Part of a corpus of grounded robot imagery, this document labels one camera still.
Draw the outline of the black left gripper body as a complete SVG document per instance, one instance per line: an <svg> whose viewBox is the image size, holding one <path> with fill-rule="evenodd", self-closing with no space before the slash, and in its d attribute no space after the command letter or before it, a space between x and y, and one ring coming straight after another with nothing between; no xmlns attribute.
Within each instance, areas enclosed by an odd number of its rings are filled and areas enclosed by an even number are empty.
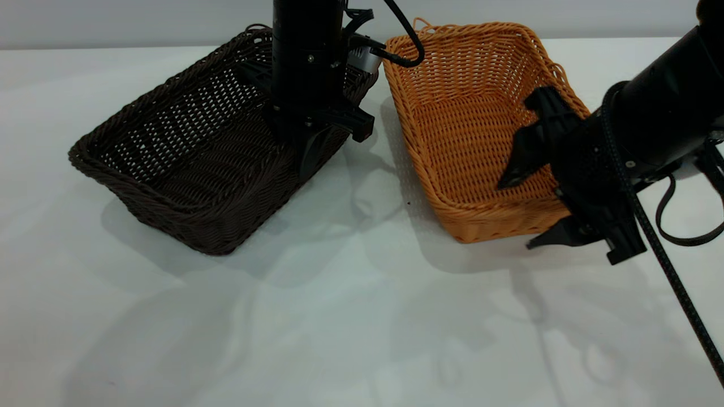
<svg viewBox="0 0 724 407"><path fill-rule="evenodd" d="M352 134L357 142L371 134L374 119L347 96L349 72L362 78L373 73L360 70L351 54L273 54L271 66L270 126L304 129L336 127Z"/></svg>

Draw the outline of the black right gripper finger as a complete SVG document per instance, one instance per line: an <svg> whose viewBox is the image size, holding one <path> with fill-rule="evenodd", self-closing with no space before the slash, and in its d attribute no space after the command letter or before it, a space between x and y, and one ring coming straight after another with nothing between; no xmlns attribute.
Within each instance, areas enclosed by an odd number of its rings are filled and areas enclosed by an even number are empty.
<svg viewBox="0 0 724 407"><path fill-rule="evenodd" d="M581 247L604 241L605 237L592 222L577 217L565 217L550 229L527 242L528 250L543 246Z"/></svg>
<svg viewBox="0 0 724 407"><path fill-rule="evenodd" d="M507 165L497 182L499 190L518 187L553 163L564 137L584 123L553 86L536 88L524 105L536 114L537 121L514 133Z"/></svg>

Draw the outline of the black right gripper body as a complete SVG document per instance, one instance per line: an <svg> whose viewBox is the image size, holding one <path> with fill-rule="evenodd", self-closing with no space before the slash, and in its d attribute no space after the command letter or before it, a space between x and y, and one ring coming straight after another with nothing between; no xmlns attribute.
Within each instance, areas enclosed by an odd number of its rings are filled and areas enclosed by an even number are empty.
<svg viewBox="0 0 724 407"><path fill-rule="evenodd" d="M566 136L552 165L570 217L592 222L610 248L611 265L647 251L635 215L606 144L602 118L595 111Z"/></svg>

